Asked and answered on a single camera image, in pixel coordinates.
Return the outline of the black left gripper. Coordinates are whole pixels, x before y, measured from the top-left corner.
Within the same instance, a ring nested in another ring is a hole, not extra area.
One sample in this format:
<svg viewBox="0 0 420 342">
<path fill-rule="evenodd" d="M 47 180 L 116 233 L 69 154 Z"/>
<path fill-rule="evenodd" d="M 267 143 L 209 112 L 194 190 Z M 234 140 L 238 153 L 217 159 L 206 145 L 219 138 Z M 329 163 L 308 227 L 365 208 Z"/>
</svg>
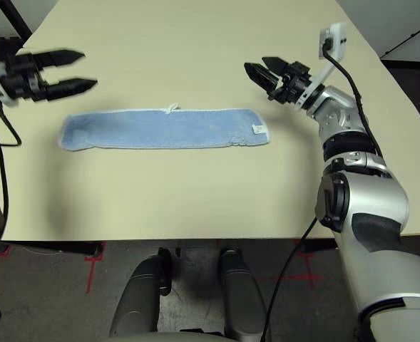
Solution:
<svg viewBox="0 0 420 342">
<path fill-rule="evenodd" d="M 84 53 L 61 49 L 41 53 L 16 52 L 22 40 L 0 38 L 0 101 L 15 103 L 18 99 L 58 100 L 90 90 L 96 79 L 72 78 L 49 85 L 41 72 L 44 68 L 70 65 L 85 57 Z"/>
</svg>

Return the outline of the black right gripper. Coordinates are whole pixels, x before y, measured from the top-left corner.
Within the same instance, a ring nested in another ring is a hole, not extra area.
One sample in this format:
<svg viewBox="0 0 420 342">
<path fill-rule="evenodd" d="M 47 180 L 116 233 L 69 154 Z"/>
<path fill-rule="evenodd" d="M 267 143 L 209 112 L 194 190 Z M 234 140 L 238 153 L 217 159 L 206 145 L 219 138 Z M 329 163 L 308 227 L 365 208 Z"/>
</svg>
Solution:
<svg viewBox="0 0 420 342">
<path fill-rule="evenodd" d="M 262 61 L 267 68 L 259 63 L 244 63 L 244 68 L 249 79 L 266 91 L 269 100 L 295 104 L 312 84 L 309 67 L 298 61 L 288 63 L 280 57 L 262 57 Z M 279 79 L 270 71 L 282 79 L 279 88 Z"/>
</svg>

